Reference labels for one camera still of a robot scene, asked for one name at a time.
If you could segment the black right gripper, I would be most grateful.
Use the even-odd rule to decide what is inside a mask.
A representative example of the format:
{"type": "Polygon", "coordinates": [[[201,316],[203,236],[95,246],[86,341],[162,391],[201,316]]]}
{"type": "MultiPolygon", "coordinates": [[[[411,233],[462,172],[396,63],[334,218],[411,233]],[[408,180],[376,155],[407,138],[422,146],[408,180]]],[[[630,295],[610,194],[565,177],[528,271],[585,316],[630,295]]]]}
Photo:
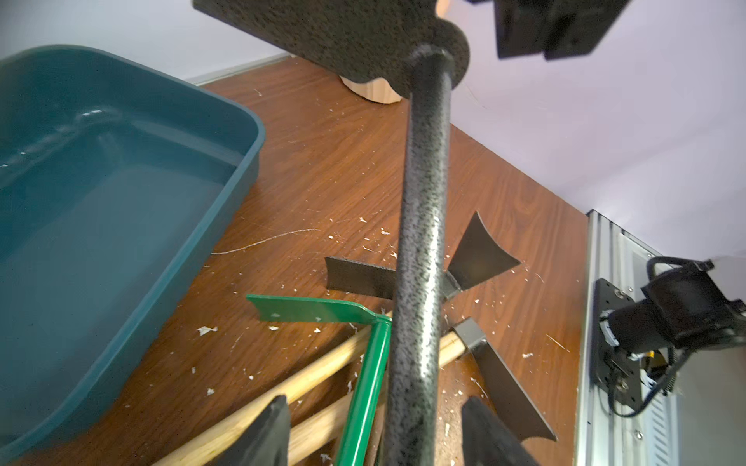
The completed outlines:
{"type": "Polygon", "coordinates": [[[493,0],[497,56],[587,56],[629,0],[493,0]]]}

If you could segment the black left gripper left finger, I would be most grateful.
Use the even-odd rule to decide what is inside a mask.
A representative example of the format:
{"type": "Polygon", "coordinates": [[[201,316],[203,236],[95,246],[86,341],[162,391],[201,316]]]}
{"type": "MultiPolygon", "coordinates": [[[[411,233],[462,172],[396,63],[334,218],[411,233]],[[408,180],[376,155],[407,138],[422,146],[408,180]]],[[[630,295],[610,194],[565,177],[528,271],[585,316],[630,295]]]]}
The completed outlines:
{"type": "Polygon", "coordinates": [[[291,415],[285,395],[276,396],[213,465],[289,465],[291,415]]]}

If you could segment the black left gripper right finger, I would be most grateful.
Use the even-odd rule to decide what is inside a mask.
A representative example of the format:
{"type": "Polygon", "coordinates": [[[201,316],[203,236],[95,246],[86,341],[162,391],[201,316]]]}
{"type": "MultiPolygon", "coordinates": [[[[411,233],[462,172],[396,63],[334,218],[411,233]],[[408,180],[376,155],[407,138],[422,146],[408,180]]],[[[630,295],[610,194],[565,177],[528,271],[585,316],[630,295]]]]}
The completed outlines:
{"type": "Polygon", "coordinates": [[[474,396],[462,405],[462,453],[465,465],[538,465],[499,417],[474,396]]]}

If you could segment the green metal hoe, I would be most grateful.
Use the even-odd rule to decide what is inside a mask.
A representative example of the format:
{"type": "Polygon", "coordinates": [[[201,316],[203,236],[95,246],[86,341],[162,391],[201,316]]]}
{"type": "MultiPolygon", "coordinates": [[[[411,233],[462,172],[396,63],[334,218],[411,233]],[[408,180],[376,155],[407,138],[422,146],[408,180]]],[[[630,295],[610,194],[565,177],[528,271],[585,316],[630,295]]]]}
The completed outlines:
{"type": "Polygon", "coordinates": [[[390,352],[392,319],[344,300],[249,294],[264,322],[345,323],[363,331],[296,374],[286,389],[289,402],[361,357],[357,388],[334,465],[361,465],[375,421],[390,352]]]}

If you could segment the speckled black metal hoe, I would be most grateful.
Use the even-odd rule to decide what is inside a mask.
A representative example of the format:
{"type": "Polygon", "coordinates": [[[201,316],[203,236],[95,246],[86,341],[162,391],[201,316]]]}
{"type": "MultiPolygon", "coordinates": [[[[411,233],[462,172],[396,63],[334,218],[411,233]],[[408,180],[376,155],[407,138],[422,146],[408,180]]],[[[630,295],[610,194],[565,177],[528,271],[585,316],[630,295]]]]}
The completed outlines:
{"type": "Polygon", "coordinates": [[[197,1],[194,8],[356,83],[410,101],[382,462],[434,460],[451,93],[464,33],[432,1],[197,1]]]}

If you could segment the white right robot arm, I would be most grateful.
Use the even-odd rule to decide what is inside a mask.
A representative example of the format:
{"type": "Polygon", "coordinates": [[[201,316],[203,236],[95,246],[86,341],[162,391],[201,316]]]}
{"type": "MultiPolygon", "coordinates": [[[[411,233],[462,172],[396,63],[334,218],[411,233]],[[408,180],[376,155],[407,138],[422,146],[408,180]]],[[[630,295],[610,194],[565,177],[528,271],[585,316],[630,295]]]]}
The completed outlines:
{"type": "MultiPolygon", "coordinates": [[[[625,1],[497,1],[501,58],[547,60],[591,54],[627,7],[625,1]]],[[[664,347],[720,350],[745,343],[745,304],[730,300],[710,276],[711,260],[648,260],[643,300],[600,319],[608,345],[627,353],[664,347]]]]}

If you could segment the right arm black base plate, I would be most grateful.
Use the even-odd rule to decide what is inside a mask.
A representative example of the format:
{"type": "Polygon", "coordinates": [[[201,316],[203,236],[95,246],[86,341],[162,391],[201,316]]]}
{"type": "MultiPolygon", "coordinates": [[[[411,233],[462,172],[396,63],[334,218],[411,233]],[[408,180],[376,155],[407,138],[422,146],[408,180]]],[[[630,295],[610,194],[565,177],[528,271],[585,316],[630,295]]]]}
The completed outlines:
{"type": "Polygon", "coordinates": [[[602,322],[614,311],[633,303],[629,295],[606,279],[598,279],[594,283],[590,375],[593,383],[602,391],[608,392],[609,388],[614,388],[619,408],[626,406],[634,411],[642,406],[644,400],[640,363],[617,349],[617,344],[611,343],[603,333],[602,322]]]}

